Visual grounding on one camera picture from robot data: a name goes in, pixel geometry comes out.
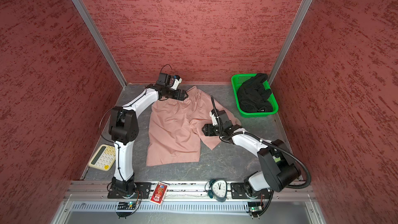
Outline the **pink shorts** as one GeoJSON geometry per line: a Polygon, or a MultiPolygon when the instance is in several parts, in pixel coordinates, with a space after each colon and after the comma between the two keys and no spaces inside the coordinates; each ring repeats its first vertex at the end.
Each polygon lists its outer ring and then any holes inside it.
{"type": "Polygon", "coordinates": [[[205,136],[202,127],[212,123],[210,95],[196,86],[184,101],[166,100],[152,104],[146,166],[198,162],[201,144],[213,150],[221,143],[216,136],[205,136]]]}

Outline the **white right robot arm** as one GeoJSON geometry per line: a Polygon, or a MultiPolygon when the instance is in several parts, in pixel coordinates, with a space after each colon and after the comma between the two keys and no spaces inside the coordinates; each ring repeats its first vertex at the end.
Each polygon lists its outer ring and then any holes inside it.
{"type": "Polygon", "coordinates": [[[202,132],[205,136],[218,136],[223,142],[240,146],[259,159],[261,171],[250,175],[243,183],[244,191],[250,198],[257,197],[264,189],[281,192],[285,188],[302,189],[309,185],[308,181],[301,185],[292,183],[301,176],[298,165],[306,173],[308,169],[287,151],[285,143],[281,140],[263,140],[240,125],[223,127],[209,123],[202,127],[202,132]]]}

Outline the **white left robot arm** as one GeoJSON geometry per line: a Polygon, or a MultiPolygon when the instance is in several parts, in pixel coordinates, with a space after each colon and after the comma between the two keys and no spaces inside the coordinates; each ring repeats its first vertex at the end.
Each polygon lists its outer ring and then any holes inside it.
{"type": "Polygon", "coordinates": [[[110,109],[108,133],[116,150],[116,169],[110,185],[112,192],[126,199],[138,193],[132,158],[134,142],[139,134],[140,114],[158,100],[184,101],[187,98],[186,91],[178,87],[150,84],[132,101],[110,109]]]}

